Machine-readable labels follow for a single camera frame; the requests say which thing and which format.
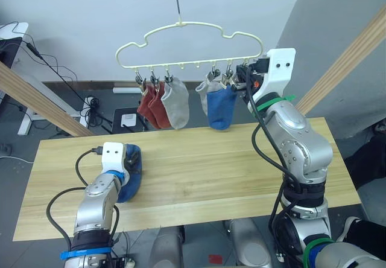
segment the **wooden board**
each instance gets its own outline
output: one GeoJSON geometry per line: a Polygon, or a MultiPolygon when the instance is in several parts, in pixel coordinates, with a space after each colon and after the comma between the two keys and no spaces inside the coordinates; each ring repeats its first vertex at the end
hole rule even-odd
{"type": "Polygon", "coordinates": [[[386,6],[376,14],[351,45],[335,63],[321,76],[318,82],[297,103],[296,108],[307,114],[333,88],[355,69],[386,37],[386,6]]]}
{"type": "Polygon", "coordinates": [[[72,136],[93,133],[0,62],[0,89],[72,136]]]}
{"type": "MultiPolygon", "coordinates": [[[[311,119],[311,124],[334,150],[326,188],[329,206],[359,203],[325,120],[311,119]]],[[[233,125],[224,132],[202,127],[41,141],[13,240],[61,237],[46,218],[47,203],[64,189],[81,187],[76,159],[106,141],[137,144],[142,149],[141,187],[131,201],[118,204],[118,231],[268,215],[282,173],[253,150],[255,126],[233,125]]],[[[258,144],[277,159],[263,134],[258,135],[258,144]]],[[[101,156],[87,155],[80,170],[92,182],[101,172],[101,156]]],[[[82,196],[82,191],[66,194],[52,207],[52,216],[70,235],[82,196]]]]}

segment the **floor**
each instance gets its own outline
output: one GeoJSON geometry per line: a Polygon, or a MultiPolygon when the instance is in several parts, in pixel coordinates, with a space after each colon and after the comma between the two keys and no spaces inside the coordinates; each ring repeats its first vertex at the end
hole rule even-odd
{"type": "MultiPolygon", "coordinates": [[[[101,100],[100,112],[112,119],[113,111],[118,107],[133,107],[138,105],[139,95],[113,94],[112,91],[90,91],[81,92],[82,96],[92,94],[101,100]]],[[[82,105],[69,92],[62,92],[60,96],[74,108],[79,109],[82,105]]],[[[6,101],[15,103],[11,98],[6,101]]],[[[191,91],[189,97],[190,120],[186,127],[201,127],[207,125],[207,119],[200,105],[199,96],[191,91]]],[[[16,106],[2,103],[0,105],[0,142],[6,142],[13,146],[13,156],[33,161],[39,141],[54,136],[57,131],[54,126],[48,126],[44,130],[32,127],[27,136],[17,136],[17,130],[23,117],[16,106]]],[[[233,116],[233,123],[253,122],[244,102],[238,98],[233,116]]],[[[46,121],[37,122],[37,127],[44,127],[46,121]]],[[[101,127],[92,128],[97,135],[107,134],[101,127]]],[[[345,155],[353,153],[353,146],[357,148],[367,138],[361,138],[357,142],[345,145],[339,142],[341,152],[345,155]]],[[[31,171],[31,165],[13,159],[0,159],[0,261],[3,268],[24,267],[62,267],[63,262],[59,260],[59,254],[66,249],[63,239],[12,242],[14,229],[19,215],[19,209],[31,171]]],[[[329,209],[331,219],[332,236],[337,238],[341,232],[346,217],[356,215],[364,218],[360,205],[345,206],[329,209]]],[[[262,232],[267,246],[273,253],[273,240],[268,232],[268,217],[255,218],[257,226],[262,232]]],[[[136,261],[137,268],[147,267],[147,259],[158,229],[129,232],[130,255],[136,261]]],[[[124,237],[115,246],[118,255],[124,254],[126,243],[124,237]]],[[[209,263],[209,254],[221,255],[223,265],[235,265],[232,244],[227,238],[221,222],[201,223],[186,226],[186,243],[183,245],[183,256],[186,268],[219,266],[209,263]]],[[[282,267],[276,259],[273,267],[282,267]]]]}

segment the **wooden table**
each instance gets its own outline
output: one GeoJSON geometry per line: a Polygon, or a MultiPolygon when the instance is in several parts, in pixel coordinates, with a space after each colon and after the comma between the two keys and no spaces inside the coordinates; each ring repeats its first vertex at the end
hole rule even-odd
{"type": "MultiPolygon", "coordinates": [[[[326,197],[329,206],[360,203],[324,118],[313,128],[331,143],[326,197]]],[[[106,141],[137,144],[143,177],[137,195],[118,204],[118,231],[269,215],[282,173],[265,162],[251,144],[256,124],[233,125],[219,132],[208,127],[41,141],[28,181],[14,241],[60,238],[45,210],[60,191],[81,187],[74,164],[86,150],[106,141]]],[[[277,159],[262,132],[258,144],[277,159]]],[[[87,182],[101,172],[101,156],[87,155],[80,170],[87,182]]],[[[53,218],[72,235],[82,191],[67,193],[53,205],[53,218]]]]}

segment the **green strap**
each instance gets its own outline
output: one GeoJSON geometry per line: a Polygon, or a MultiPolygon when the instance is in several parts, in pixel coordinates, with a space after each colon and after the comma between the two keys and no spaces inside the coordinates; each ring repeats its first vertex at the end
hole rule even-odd
{"type": "Polygon", "coordinates": [[[313,247],[318,246],[319,244],[323,244],[323,243],[334,243],[334,242],[335,241],[330,239],[330,238],[319,238],[319,239],[316,239],[314,241],[309,242],[308,245],[306,246],[306,249],[304,250],[304,253],[303,253],[303,267],[309,268],[309,253],[313,247]]]}
{"type": "Polygon", "coordinates": [[[261,111],[264,108],[269,107],[269,106],[271,106],[274,103],[277,103],[277,102],[280,102],[280,101],[283,101],[283,100],[292,101],[293,99],[295,99],[295,95],[290,95],[290,96],[286,96],[286,97],[283,97],[283,98],[282,97],[277,97],[277,98],[268,100],[267,102],[264,102],[263,104],[258,106],[258,111],[261,111]]]}

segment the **gray sock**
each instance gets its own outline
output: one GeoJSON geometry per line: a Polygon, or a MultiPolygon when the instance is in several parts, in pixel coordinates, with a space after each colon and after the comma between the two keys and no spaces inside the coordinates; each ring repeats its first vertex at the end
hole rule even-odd
{"type": "Polygon", "coordinates": [[[203,106],[203,111],[205,115],[207,115],[207,100],[206,100],[206,94],[210,92],[216,92],[218,90],[221,90],[223,87],[221,84],[217,81],[211,81],[211,83],[208,85],[206,80],[203,81],[201,84],[199,84],[195,90],[200,95],[201,98],[201,105],[203,106]]]}
{"type": "Polygon", "coordinates": [[[170,125],[180,129],[189,121],[189,92],[184,83],[173,77],[171,85],[165,83],[161,101],[168,115],[170,125]]]}

